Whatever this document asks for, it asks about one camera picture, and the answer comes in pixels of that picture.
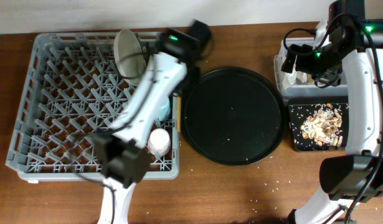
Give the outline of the wooden chopstick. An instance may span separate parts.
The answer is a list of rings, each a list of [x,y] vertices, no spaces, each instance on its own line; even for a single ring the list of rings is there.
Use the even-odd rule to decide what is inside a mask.
[[[181,97],[177,97],[177,104],[176,104],[176,129],[180,133],[181,132]]]

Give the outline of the brown gold snack wrapper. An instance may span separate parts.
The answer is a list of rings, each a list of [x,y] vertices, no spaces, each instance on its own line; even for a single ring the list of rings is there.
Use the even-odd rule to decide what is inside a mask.
[[[308,76],[307,76],[307,82],[308,83],[314,83],[314,79],[312,78],[312,76],[310,74],[308,74]]]

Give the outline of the light blue plastic cup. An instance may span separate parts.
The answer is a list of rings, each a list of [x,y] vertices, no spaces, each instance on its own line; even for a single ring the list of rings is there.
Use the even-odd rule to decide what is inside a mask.
[[[158,117],[157,119],[159,121],[164,121],[169,118],[171,114],[171,104],[169,97],[167,96],[164,101],[161,103],[161,106],[158,111]]]

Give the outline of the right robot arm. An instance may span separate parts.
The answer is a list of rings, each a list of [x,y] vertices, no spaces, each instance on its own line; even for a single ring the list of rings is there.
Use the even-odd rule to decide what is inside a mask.
[[[359,203],[383,196],[383,21],[365,17],[364,1],[335,1],[324,32],[310,30],[314,45],[283,44],[277,75],[310,74],[319,88],[345,77],[349,129],[344,156],[325,159],[320,188],[288,223],[349,223]]]

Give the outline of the white paper napkin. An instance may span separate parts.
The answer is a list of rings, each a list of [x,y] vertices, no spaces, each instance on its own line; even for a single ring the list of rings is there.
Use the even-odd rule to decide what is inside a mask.
[[[284,90],[287,90],[290,87],[295,87],[297,85],[307,85],[308,84],[308,74],[296,71],[296,65],[293,65],[293,71],[291,73],[286,73],[281,70],[283,63],[286,59],[286,50],[281,50],[279,53],[278,59],[278,68],[280,71],[280,83]]]

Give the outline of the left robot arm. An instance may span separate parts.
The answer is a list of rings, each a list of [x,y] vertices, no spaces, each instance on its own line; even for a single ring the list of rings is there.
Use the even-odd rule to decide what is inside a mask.
[[[108,129],[89,134],[103,179],[81,179],[103,187],[99,223],[127,223],[136,184],[150,167],[145,146],[154,120],[171,93],[182,93],[196,79],[196,62],[208,57],[207,46],[214,46],[211,29],[198,20],[185,32],[160,33],[130,102]]]

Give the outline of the pink plastic cup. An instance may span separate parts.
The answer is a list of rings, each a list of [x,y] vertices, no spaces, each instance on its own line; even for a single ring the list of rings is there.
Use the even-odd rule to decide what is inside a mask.
[[[162,157],[166,155],[171,148],[169,133],[162,128],[154,129],[149,135],[147,148],[155,156]]]

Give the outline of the grey round plate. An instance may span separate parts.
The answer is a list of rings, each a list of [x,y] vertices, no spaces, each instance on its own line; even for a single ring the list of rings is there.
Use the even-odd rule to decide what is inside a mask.
[[[119,31],[114,39],[113,52],[119,74],[132,85],[138,85],[146,62],[136,35],[128,29]]]

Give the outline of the peanut shell food scraps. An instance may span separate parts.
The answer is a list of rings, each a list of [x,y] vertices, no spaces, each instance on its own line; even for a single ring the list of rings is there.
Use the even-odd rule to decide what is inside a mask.
[[[341,135],[342,114],[332,103],[315,105],[317,110],[306,117],[300,126],[304,139],[310,139],[318,146],[341,147],[344,137]]]

